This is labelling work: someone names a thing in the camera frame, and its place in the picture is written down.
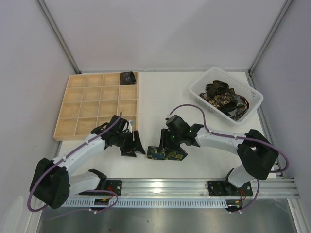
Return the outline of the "blue yellow floral tie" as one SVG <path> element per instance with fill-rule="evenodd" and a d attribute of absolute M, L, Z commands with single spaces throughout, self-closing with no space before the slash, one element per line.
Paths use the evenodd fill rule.
<path fill-rule="evenodd" d="M 152 160 L 182 161 L 187 155 L 188 154 L 183 149 L 160 151 L 159 147 L 148 146 L 146 157 Z"/>

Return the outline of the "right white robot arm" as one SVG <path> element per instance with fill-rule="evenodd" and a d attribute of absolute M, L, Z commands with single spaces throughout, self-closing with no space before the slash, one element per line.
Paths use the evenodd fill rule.
<path fill-rule="evenodd" d="M 157 151 L 164 155 L 182 158 L 187 153 L 181 144 L 195 147 L 210 147 L 230 152 L 239 157 L 241 165 L 231 169 L 223 181 L 223 187 L 233 195 L 247 182 L 266 180 L 279 153 L 257 130 L 248 133 L 226 133 L 206 129 L 202 124 L 190 126 L 180 116 L 174 115 L 161 130 Z"/>

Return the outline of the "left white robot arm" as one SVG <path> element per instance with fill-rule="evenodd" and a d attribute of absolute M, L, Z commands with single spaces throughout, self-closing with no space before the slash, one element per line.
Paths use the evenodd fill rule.
<path fill-rule="evenodd" d="M 145 154 L 139 131 L 132 129 L 129 120 L 114 115 L 110 122 L 94 128 L 82 143 L 68 153 L 52 160 L 43 158 L 37 163 L 27 200 L 28 210 L 42 210 L 31 206 L 32 197 L 42 201 L 45 207 L 57 209 L 71 195 L 101 192 L 115 196 L 116 193 L 107 188 L 107 176 L 102 172 L 93 168 L 81 175 L 74 174 L 92 157 L 112 146 L 118 147 L 122 156 Z"/>

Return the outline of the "wooden compartment tray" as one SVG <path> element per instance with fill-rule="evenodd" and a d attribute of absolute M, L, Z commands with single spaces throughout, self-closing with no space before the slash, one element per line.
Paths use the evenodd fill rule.
<path fill-rule="evenodd" d="M 84 139 L 113 115 L 135 120 L 138 129 L 139 73 L 135 85 L 120 85 L 120 73 L 70 75 L 60 108 L 54 139 Z"/>

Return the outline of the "brown patterned tie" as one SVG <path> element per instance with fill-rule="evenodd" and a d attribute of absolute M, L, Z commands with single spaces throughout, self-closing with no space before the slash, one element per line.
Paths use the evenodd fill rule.
<path fill-rule="evenodd" d="M 235 90 L 229 88 L 225 82 L 214 80 L 212 83 L 207 84 L 205 92 L 199 94 L 199 97 L 213 105 L 218 110 L 223 110 L 223 107 L 235 99 Z"/>

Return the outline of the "rolled dark tie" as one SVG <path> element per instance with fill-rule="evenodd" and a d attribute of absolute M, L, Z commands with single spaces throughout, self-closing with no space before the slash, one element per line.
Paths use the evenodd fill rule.
<path fill-rule="evenodd" d="M 120 73 L 120 85 L 135 85 L 136 77 L 134 72 L 122 72 Z"/>

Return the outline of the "dark striped tie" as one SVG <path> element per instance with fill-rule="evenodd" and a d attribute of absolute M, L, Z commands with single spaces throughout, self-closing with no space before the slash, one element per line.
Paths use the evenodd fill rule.
<path fill-rule="evenodd" d="M 241 95 L 235 95 L 235 99 L 223 107 L 223 113 L 234 121 L 238 121 L 249 109 L 249 102 Z"/>

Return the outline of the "white plastic basket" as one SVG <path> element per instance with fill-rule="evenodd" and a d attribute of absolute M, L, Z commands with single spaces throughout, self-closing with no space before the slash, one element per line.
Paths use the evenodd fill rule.
<path fill-rule="evenodd" d="M 218 67 L 200 75 L 189 91 L 199 104 L 231 125 L 245 123 L 264 99 L 260 92 Z"/>

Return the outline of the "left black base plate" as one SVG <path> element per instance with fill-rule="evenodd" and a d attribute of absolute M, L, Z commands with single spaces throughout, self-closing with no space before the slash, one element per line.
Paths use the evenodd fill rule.
<path fill-rule="evenodd" d="M 111 179 L 101 180 L 96 189 L 97 190 L 112 191 L 119 196 L 119 195 L 121 195 L 122 181 L 121 180 L 111 180 Z"/>

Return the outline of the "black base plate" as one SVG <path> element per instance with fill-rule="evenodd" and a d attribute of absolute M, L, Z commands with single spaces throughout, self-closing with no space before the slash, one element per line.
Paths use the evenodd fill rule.
<path fill-rule="evenodd" d="M 96 189 L 97 190 L 112 191 L 119 196 L 119 195 L 121 195 L 122 181 L 121 180 L 111 180 L 111 179 L 101 180 Z"/>
<path fill-rule="evenodd" d="M 242 187 L 235 187 L 229 182 L 223 180 L 213 180 L 207 182 L 207 189 L 210 196 L 253 196 L 253 191 L 250 182 L 246 182 Z"/>

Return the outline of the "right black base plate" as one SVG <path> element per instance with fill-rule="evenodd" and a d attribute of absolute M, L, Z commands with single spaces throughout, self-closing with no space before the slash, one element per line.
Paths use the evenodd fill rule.
<path fill-rule="evenodd" d="M 235 187 L 229 182 L 223 180 L 213 180 L 207 182 L 207 189 L 210 196 L 253 196 L 253 191 L 250 182 L 246 182 L 242 187 Z"/>

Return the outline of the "aluminium mounting rail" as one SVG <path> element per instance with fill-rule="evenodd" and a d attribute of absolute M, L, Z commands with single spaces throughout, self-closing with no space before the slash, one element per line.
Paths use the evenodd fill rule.
<path fill-rule="evenodd" d="M 207 198 L 208 183 L 216 179 L 121 179 L 122 198 Z M 294 179 L 266 179 L 250 182 L 260 199 L 300 198 Z"/>

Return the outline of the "left aluminium frame post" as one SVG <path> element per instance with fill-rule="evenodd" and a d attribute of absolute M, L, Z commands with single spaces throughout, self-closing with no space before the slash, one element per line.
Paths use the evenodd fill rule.
<path fill-rule="evenodd" d="M 44 0 L 35 0 L 38 8 L 40 9 L 44 19 L 46 20 L 50 30 L 52 31 L 55 39 L 57 40 L 62 52 L 64 53 L 67 61 L 69 62 L 71 68 L 73 69 L 75 74 L 81 74 L 80 69 L 78 68 L 78 65 L 59 29 L 59 27 L 57 26 L 57 23 L 54 19 L 54 17 L 52 16 L 46 2 Z"/>

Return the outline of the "aluminium frame post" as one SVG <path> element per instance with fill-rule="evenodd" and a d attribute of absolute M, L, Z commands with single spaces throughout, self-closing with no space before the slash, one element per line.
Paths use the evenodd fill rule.
<path fill-rule="evenodd" d="M 254 73 L 256 67 L 258 66 L 262 56 L 265 54 L 266 50 L 268 49 L 270 43 L 272 42 L 273 38 L 275 37 L 279 27 L 281 26 L 285 16 L 287 15 L 287 13 L 289 12 L 290 8 L 292 7 L 292 5 L 295 3 L 295 0 L 285 0 L 279 13 L 277 14 L 267 36 L 265 37 L 265 40 L 262 44 L 262 46 L 260 47 L 257 55 L 255 56 L 255 59 L 253 60 L 248 73 L 250 76 L 252 76 L 252 74 Z"/>
<path fill-rule="evenodd" d="M 40 9 L 44 19 L 46 20 L 50 30 L 52 31 L 55 39 L 57 40 L 62 52 L 64 53 L 67 61 L 69 62 L 71 68 L 73 69 L 75 74 L 81 74 L 80 69 L 78 68 L 78 65 L 59 29 L 59 27 L 57 26 L 57 23 L 54 19 L 54 17 L 52 16 L 46 2 L 44 0 L 35 0 L 38 8 Z"/>

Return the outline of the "right aluminium frame post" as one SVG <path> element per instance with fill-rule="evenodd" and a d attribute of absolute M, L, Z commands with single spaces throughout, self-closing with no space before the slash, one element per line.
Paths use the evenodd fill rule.
<path fill-rule="evenodd" d="M 260 47 L 257 55 L 255 56 L 255 59 L 253 60 L 248 73 L 250 76 L 252 76 L 252 74 L 254 73 L 256 67 L 258 66 L 262 56 L 265 54 L 266 50 L 268 49 L 270 43 L 272 42 L 273 38 L 275 37 L 279 27 L 281 26 L 285 16 L 287 15 L 287 13 L 289 12 L 290 8 L 292 7 L 292 5 L 295 3 L 295 0 L 285 0 L 279 13 L 277 14 L 267 36 L 265 37 L 265 40 L 262 44 L 262 46 Z"/>

